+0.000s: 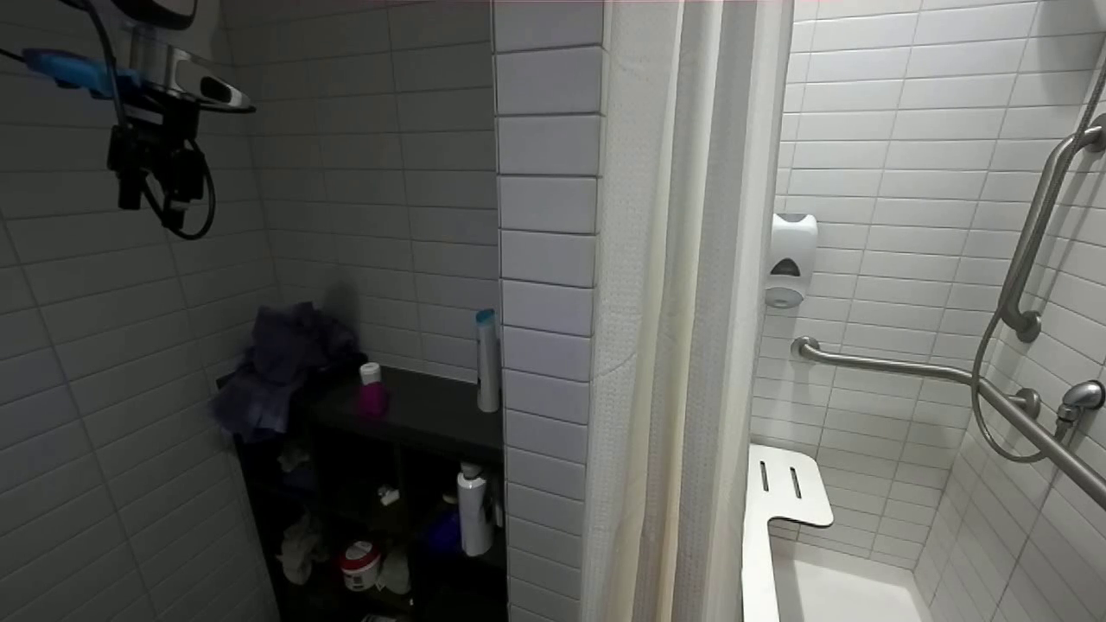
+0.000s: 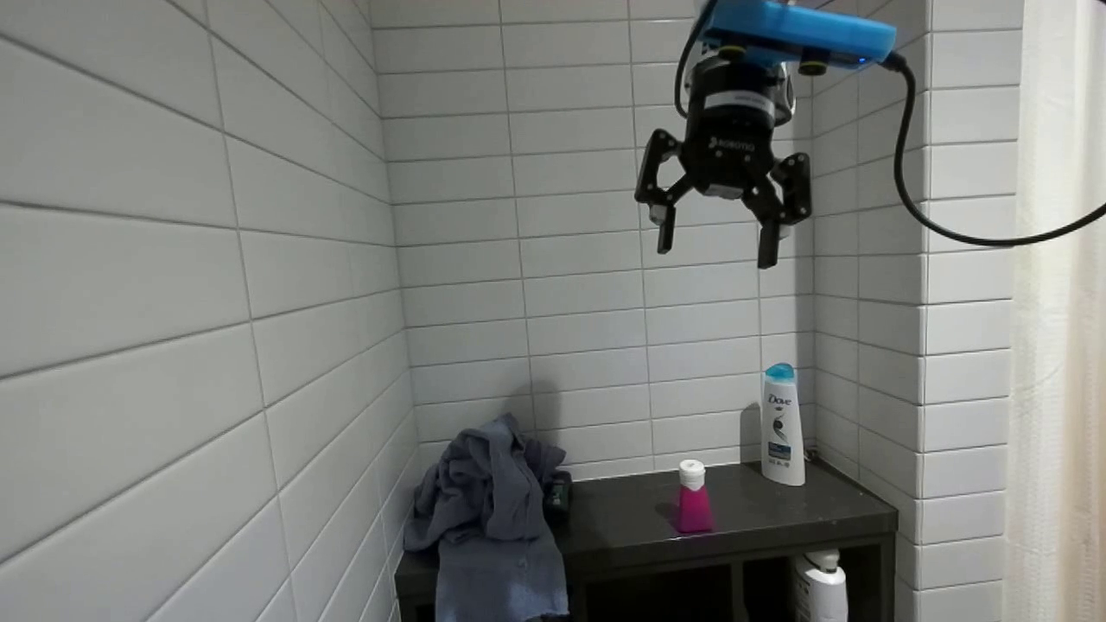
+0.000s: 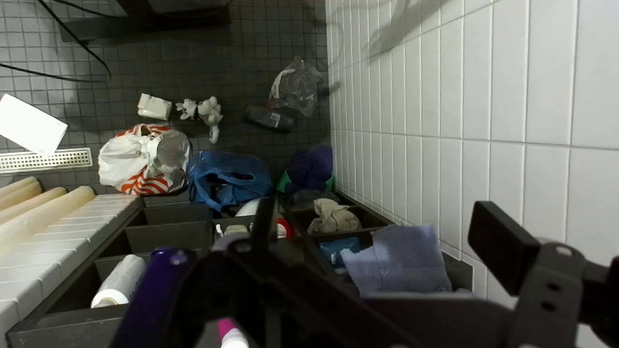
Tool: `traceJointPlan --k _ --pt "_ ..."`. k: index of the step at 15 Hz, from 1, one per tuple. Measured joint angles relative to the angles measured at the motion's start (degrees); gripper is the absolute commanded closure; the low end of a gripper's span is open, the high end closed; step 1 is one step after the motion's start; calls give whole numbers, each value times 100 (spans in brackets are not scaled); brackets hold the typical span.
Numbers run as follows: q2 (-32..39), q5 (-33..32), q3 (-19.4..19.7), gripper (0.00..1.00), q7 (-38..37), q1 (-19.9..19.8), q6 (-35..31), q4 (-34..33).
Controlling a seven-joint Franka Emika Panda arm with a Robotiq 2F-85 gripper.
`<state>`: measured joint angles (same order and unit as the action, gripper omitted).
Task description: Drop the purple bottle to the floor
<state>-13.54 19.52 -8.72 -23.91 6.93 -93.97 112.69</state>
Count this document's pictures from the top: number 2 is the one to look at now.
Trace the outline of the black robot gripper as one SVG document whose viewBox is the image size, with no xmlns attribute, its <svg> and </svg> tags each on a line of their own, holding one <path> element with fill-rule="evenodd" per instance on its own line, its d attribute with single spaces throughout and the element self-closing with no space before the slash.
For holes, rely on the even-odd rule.
<svg viewBox="0 0 1106 622">
<path fill-rule="evenodd" d="M 759 220 L 757 265 L 776 262 L 781 232 L 812 216 L 810 156 L 773 156 L 773 127 L 791 121 L 791 72 L 740 44 L 693 44 L 677 88 L 685 143 L 656 127 L 646 143 L 634 201 L 656 224 L 656 253 L 674 248 L 677 201 L 689 189 L 742 201 Z M 660 165 L 677 156 L 685 178 L 660 188 Z"/>
</svg>

